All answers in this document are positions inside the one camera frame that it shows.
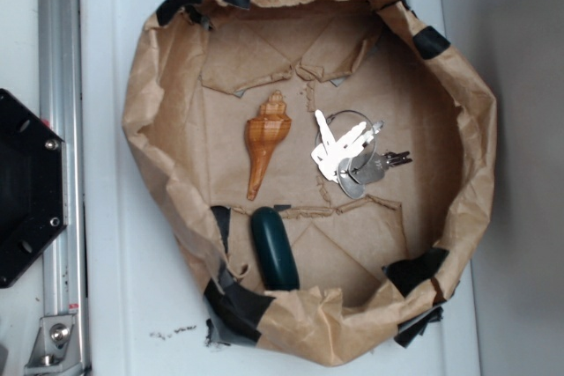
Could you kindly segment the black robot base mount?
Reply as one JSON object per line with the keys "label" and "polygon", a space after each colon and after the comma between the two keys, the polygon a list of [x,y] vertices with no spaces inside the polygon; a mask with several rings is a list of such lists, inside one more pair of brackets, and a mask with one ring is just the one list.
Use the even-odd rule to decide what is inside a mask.
{"label": "black robot base mount", "polygon": [[64,141],[1,91],[1,287],[9,288],[66,227]]}

